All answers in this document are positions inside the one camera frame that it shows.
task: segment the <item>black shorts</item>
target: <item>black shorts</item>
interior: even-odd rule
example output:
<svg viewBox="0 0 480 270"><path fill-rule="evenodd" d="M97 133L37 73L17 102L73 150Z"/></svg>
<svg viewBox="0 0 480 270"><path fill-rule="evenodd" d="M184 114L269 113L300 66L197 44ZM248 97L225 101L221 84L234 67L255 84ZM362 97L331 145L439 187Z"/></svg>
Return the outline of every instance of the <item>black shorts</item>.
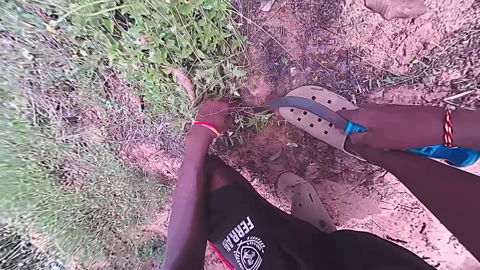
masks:
<svg viewBox="0 0 480 270"><path fill-rule="evenodd" d="M209 193L208 239L231 267L241 270L434 269L371 233L323 233L240 184Z"/></svg>

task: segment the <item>dirt ground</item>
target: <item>dirt ground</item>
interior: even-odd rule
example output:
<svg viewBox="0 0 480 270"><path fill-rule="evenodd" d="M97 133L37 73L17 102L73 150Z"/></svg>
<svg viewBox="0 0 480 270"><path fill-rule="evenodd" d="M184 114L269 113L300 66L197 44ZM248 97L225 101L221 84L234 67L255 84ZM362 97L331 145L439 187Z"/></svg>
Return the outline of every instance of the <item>dirt ground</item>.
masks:
<svg viewBox="0 0 480 270"><path fill-rule="evenodd" d="M318 85L358 106L374 102L479 108L478 4L473 0L424 3L430 8L427 14L385 20L361 0L278 0L269 12L259 11L259 0L238 2L258 25L266 21L263 28L275 38L263 31L252 37L258 28L242 21L243 34L252 42L243 104L263 105L299 86ZM377 83L389 76L401 79L390 87ZM471 89L475 92L448 104L443 101ZM269 161L278 152L280 156ZM276 181L281 173L293 171L314 184L339 229L374 233L439 270L480 269L480 263L393 175L291 124L273 123L221 154L262 196L286 212L290 207L276 195ZM161 160L161 168L155 169L155 160ZM177 162L157 155L148 161L148 170L160 170L160 175L174 179ZM468 170L480 175L478 163ZM168 216L160 215L159 222L145 232L165 234L167 223ZM210 248L205 268L224 269Z"/></svg>

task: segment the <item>white emblem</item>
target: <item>white emblem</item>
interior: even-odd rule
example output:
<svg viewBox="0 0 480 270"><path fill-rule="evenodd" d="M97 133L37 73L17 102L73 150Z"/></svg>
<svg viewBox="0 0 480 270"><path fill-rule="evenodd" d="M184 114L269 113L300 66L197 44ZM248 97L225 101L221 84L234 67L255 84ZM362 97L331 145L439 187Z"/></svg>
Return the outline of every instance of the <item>white emblem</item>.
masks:
<svg viewBox="0 0 480 270"><path fill-rule="evenodd" d="M248 236L247 240L237 245L233 256L242 270L257 270L262 263L265 244L256 236Z"/></svg>

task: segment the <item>blue handle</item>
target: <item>blue handle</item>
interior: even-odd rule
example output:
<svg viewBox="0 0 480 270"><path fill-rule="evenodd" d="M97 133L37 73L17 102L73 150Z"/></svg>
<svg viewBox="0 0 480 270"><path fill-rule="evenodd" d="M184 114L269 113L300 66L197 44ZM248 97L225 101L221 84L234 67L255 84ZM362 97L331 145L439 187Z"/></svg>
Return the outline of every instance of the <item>blue handle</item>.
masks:
<svg viewBox="0 0 480 270"><path fill-rule="evenodd" d="M352 121L348 122L347 128L345 129L345 135L350 135L350 134L355 134L355 133L362 133L367 131L366 128L364 128L361 125L355 124Z"/></svg>
<svg viewBox="0 0 480 270"><path fill-rule="evenodd" d="M367 131L366 128L354 122L348 122L345 134L355 134ZM430 158L445 160L456 167L466 167L475 163L480 153L466 148L448 148L443 145L427 146L423 148L410 149L407 152L424 155Z"/></svg>

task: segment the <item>orange bracelet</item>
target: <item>orange bracelet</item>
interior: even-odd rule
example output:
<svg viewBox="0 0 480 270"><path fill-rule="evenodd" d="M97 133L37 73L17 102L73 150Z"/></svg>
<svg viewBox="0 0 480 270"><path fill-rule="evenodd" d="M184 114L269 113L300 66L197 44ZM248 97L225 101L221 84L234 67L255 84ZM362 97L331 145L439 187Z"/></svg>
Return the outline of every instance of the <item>orange bracelet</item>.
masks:
<svg viewBox="0 0 480 270"><path fill-rule="evenodd" d="M220 132L218 131L218 129L215 128L214 126L212 126L212 125L209 124L209 123L195 121L195 122L193 122L193 124L194 124L194 125L202 125L202 126L208 128L209 130L215 132L217 138L220 136Z"/></svg>

